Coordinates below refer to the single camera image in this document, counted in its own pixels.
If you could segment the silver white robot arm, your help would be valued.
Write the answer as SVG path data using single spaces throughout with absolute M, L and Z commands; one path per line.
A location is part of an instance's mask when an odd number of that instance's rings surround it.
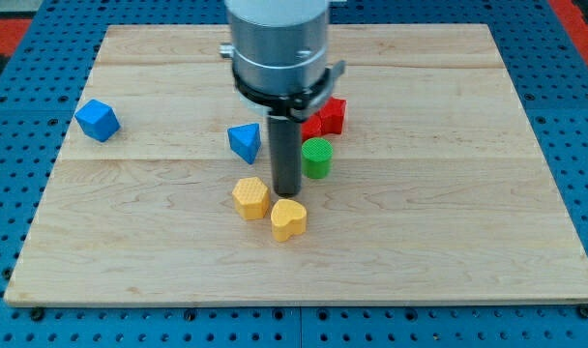
M 327 0 L 226 0 L 235 87 L 267 117 L 303 123 L 332 96 L 345 71 L 327 62 Z

